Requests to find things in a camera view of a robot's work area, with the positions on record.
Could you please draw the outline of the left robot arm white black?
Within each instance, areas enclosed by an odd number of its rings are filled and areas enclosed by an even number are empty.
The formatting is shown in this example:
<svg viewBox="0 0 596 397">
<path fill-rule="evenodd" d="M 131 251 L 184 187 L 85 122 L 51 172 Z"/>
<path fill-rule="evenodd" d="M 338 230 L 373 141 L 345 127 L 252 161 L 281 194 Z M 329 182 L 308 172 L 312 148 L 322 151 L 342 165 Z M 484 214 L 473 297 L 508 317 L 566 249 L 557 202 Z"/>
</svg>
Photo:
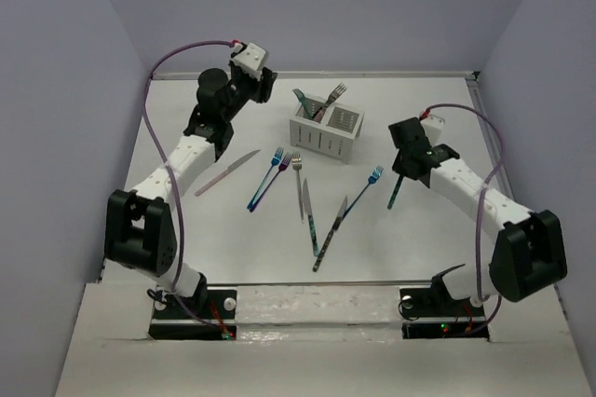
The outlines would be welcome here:
<svg viewBox="0 0 596 397">
<path fill-rule="evenodd" d="M 108 198 L 105 257 L 154 280 L 184 317 L 204 311 L 208 291 L 206 277 L 183 261 L 183 232 L 174 227 L 183 220 L 181 198 L 227 149 L 233 118 L 249 101 L 268 102 L 277 77 L 266 67 L 256 76 L 236 65 L 202 72 L 196 106 L 174 150 L 130 191 L 117 189 Z"/>
</svg>

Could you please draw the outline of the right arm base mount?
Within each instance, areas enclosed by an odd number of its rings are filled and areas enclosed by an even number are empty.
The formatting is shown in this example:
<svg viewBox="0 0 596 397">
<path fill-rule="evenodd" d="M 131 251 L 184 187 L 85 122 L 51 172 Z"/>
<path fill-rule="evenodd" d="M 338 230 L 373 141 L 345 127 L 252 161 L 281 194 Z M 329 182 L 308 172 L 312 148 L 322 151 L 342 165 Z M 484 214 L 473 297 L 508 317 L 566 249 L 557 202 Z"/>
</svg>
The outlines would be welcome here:
<svg viewBox="0 0 596 397">
<path fill-rule="evenodd" d="M 473 307 L 468 300 L 436 303 L 428 288 L 400 289 L 398 311 L 406 340 L 490 338 L 483 307 Z"/>
</svg>

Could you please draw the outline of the all blue fork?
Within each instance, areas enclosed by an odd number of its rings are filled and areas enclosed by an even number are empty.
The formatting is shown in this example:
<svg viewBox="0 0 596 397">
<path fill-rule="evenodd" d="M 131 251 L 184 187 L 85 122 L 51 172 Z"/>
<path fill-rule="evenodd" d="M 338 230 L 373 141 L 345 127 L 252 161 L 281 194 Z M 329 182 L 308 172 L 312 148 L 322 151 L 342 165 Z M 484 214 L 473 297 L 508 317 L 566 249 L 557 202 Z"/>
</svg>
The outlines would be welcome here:
<svg viewBox="0 0 596 397">
<path fill-rule="evenodd" d="M 358 201 L 361 199 L 361 197 L 364 195 L 364 193 L 367 191 L 367 189 L 371 186 L 371 185 L 375 185 L 378 180 L 382 177 L 384 172 L 384 167 L 381 165 L 378 165 L 373 171 L 372 173 L 369 175 L 368 179 L 367 179 L 367 184 L 361 189 L 361 191 L 357 194 L 357 196 L 352 200 L 352 202 L 346 207 L 346 210 L 344 212 L 344 217 L 347 217 L 347 215 L 352 211 L 352 209 L 356 206 L 356 204 L 358 203 Z"/>
</svg>

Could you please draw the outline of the silver fork pink handle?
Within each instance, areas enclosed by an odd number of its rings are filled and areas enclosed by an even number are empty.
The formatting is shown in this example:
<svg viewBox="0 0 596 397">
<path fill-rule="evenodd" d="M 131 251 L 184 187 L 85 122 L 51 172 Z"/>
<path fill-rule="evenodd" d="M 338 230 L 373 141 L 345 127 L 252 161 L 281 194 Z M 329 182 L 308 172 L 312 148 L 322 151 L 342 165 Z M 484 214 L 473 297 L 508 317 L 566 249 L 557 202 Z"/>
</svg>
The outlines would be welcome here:
<svg viewBox="0 0 596 397">
<path fill-rule="evenodd" d="M 313 119 L 313 116 L 312 116 L 312 114 L 310 113 L 310 111 L 308 109 L 308 103 L 307 103 L 305 94 L 300 89 L 293 89 L 292 90 L 292 93 L 296 96 L 296 99 L 298 100 L 298 102 L 302 106 L 304 118 L 307 118 L 309 120 L 312 120 Z"/>
</svg>

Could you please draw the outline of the silver fork black riveted handle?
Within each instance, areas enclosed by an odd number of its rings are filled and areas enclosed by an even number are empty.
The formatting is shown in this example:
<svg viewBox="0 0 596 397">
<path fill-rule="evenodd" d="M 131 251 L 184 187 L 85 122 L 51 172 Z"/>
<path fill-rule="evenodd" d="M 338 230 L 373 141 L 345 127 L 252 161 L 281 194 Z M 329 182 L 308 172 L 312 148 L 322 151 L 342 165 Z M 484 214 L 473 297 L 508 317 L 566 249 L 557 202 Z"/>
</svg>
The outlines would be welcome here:
<svg viewBox="0 0 596 397">
<path fill-rule="evenodd" d="M 340 83 L 336 86 L 332 92 L 329 94 L 327 101 L 318 109 L 318 111 L 314 114 L 313 120 L 316 122 L 320 122 L 324 117 L 327 109 L 341 97 L 342 94 L 345 93 L 347 90 L 347 86 L 344 83 Z"/>
</svg>

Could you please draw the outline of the silver fork teal marbled handle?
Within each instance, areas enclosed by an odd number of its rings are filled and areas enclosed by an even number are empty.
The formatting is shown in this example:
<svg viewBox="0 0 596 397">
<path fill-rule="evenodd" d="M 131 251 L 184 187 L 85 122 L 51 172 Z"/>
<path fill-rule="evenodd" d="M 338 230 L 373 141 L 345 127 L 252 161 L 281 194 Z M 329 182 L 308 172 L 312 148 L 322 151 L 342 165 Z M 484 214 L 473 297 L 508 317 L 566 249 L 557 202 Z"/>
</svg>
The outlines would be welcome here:
<svg viewBox="0 0 596 397">
<path fill-rule="evenodd" d="M 398 176 L 397 182 L 395 183 L 395 186 L 394 186 L 394 188 L 392 190 L 392 193 L 390 195 L 389 201 L 387 203 L 387 209 L 388 210 L 391 210 L 393 208 L 393 206 L 395 204 L 395 201 L 397 199 L 398 193 L 400 191 L 401 185 L 403 183 L 403 180 L 404 180 L 404 176 L 400 174 Z"/>
</svg>

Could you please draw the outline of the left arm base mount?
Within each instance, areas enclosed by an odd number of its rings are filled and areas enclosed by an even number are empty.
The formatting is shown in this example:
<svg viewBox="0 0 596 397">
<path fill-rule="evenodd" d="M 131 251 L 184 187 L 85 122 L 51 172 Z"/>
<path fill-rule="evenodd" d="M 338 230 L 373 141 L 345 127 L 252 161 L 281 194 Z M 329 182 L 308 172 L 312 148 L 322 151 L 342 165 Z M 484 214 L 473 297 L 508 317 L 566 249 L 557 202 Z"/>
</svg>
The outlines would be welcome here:
<svg viewBox="0 0 596 397">
<path fill-rule="evenodd" d="M 168 341 L 228 341 L 237 339 L 237 289 L 209 288 L 204 304 L 176 298 L 156 287 L 146 290 L 153 301 L 148 336 Z"/>
</svg>

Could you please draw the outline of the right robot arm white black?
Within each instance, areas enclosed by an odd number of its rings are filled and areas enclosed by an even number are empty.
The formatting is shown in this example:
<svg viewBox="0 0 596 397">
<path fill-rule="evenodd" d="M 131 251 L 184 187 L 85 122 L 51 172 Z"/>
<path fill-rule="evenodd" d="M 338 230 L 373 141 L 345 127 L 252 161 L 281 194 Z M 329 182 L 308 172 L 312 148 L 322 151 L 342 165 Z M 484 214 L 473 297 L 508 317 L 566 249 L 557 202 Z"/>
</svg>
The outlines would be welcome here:
<svg viewBox="0 0 596 397">
<path fill-rule="evenodd" d="M 567 276 L 561 221 L 553 212 L 532 211 L 490 187 L 450 146 L 433 144 L 419 118 L 388 129 L 398 150 L 393 171 L 450 200 L 476 224 L 475 236 L 493 243 L 489 258 L 478 253 L 473 265 L 433 276 L 415 303 L 449 315 L 465 300 L 480 306 L 492 295 L 516 303 Z"/>
</svg>

